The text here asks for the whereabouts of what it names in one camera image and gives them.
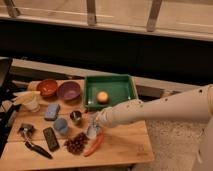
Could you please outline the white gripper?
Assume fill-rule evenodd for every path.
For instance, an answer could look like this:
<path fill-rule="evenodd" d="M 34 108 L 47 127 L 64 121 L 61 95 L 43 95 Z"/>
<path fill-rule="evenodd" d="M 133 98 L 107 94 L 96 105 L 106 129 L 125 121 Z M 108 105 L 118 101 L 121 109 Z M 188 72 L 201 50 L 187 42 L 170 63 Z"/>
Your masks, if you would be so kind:
<path fill-rule="evenodd" d="M 105 109 L 96 112 L 95 123 L 93 124 L 95 132 L 101 131 L 100 126 L 105 126 L 105 127 L 109 126 L 109 123 L 107 120 L 107 111 Z"/>

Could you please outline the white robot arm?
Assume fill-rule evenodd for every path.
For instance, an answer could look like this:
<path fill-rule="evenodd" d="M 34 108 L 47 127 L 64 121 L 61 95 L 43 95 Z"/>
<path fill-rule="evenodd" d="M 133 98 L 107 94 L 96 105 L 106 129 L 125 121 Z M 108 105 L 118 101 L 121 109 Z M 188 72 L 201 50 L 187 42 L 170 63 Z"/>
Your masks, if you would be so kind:
<path fill-rule="evenodd" d="M 105 127 L 141 120 L 207 122 L 192 171 L 213 171 L 213 84 L 148 102 L 129 100 L 96 116 L 96 122 Z"/>

